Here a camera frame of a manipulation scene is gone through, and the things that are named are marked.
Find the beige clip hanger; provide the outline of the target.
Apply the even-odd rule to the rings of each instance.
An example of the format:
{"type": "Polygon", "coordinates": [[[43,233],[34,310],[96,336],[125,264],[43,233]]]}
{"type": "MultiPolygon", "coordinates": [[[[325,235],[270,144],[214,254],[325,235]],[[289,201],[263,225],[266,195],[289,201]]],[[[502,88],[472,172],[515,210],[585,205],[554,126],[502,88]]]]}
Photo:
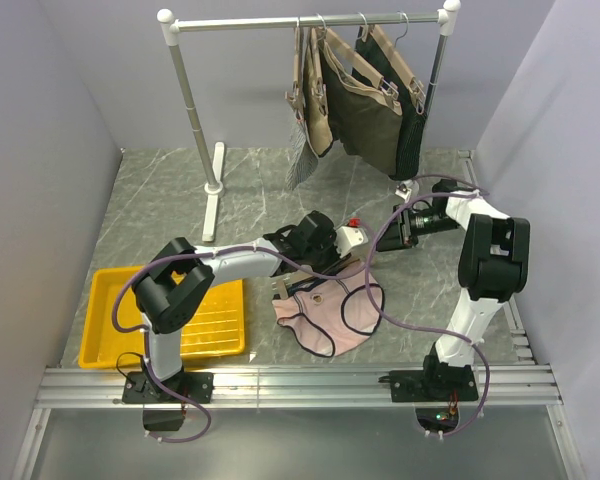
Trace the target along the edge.
{"type": "MultiPolygon", "coordinates": [[[[323,272],[322,275],[337,276],[349,265],[355,264],[358,261],[358,258],[348,256],[347,258],[336,262],[328,270],[323,272]]],[[[300,286],[312,283],[315,280],[320,280],[320,277],[316,276],[314,273],[301,271],[295,271],[276,277],[272,282],[273,299],[287,299],[294,289],[298,289],[300,286]]]]}

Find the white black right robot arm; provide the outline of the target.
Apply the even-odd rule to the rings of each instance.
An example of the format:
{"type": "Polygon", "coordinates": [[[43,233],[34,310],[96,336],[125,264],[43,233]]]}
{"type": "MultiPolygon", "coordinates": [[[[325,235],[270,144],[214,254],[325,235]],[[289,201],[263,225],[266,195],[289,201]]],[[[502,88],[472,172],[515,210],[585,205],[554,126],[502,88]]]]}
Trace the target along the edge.
{"type": "Polygon", "coordinates": [[[394,206],[376,243],[379,252],[413,248],[421,237],[461,229],[461,287],[456,307],[418,370],[392,370],[381,377],[395,403],[475,401],[476,346],[495,314],[528,278],[530,223],[491,206],[478,189],[443,178],[424,197],[426,208],[394,206]]]}

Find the pink underwear navy trim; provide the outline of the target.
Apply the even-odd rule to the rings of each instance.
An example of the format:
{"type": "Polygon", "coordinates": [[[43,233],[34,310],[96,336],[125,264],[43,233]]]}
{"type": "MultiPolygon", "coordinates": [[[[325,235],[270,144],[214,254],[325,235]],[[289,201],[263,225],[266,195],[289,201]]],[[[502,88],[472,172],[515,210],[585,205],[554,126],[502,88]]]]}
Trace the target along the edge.
{"type": "Polygon", "coordinates": [[[272,306],[278,326],[290,330],[299,346],[333,358],[359,347],[377,331],[385,292],[371,275],[360,272],[340,280],[315,279],[276,294],[272,306]]]}

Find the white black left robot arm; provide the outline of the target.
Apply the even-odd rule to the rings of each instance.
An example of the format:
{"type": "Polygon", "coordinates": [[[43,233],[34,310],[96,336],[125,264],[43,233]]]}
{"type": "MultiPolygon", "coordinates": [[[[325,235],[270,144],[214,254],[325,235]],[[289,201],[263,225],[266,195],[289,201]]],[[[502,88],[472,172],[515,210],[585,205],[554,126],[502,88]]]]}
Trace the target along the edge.
{"type": "Polygon", "coordinates": [[[237,280],[295,272],[331,276],[366,241],[359,228],[337,227],[318,211],[248,243],[211,248],[194,246],[184,237],[170,241],[122,288],[134,296],[142,316],[135,328],[144,340],[141,369],[129,379],[124,402],[208,402],[195,391],[203,383],[185,371],[180,354],[182,331],[208,291],[237,280]]]}

